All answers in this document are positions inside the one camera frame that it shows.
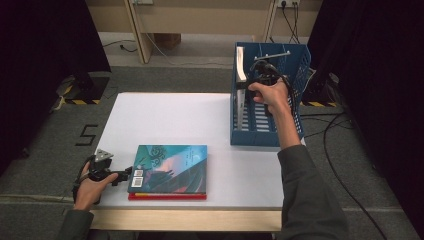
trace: book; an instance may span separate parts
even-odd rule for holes
[[[128,199],[206,199],[206,163],[206,145],[139,145]]]
[[[244,59],[244,47],[238,46],[236,48],[236,81],[237,82],[246,82],[247,77],[244,73],[243,59]],[[244,102],[246,98],[245,89],[237,89],[237,99],[236,99],[236,111],[237,111],[237,130],[242,129],[243,124],[243,112],[244,112]]]

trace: dark sleeve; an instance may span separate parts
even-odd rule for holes
[[[346,216],[303,145],[278,153],[284,201],[282,239],[348,239]]]
[[[59,240],[80,240],[86,239],[90,230],[94,215],[88,211],[70,210],[66,213],[65,220],[62,223]]]

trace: yellow black tape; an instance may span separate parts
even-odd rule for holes
[[[310,107],[335,107],[335,102],[305,102],[300,103],[301,106],[310,106]]]
[[[76,105],[87,105],[87,104],[99,104],[100,100],[77,100],[77,99],[65,99],[67,104]]]

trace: wall outlet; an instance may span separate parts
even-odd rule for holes
[[[285,0],[286,1],[286,8],[293,8],[294,4],[297,3],[297,6],[299,7],[300,0]],[[283,0],[277,1],[277,7],[281,8],[281,3]]]

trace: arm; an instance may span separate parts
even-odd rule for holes
[[[330,188],[301,145],[282,80],[273,86],[253,83],[254,100],[268,104],[277,126],[283,178],[283,239],[348,239],[346,217]]]
[[[85,165],[83,173],[88,172],[89,164]],[[66,213],[65,220],[56,239],[82,240],[87,238],[94,218],[94,215],[89,211],[93,204],[99,200],[106,186],[117,177],[118,174],[114,173],[100,182],[92,181],[89,178],[81,182],[74,208]]]

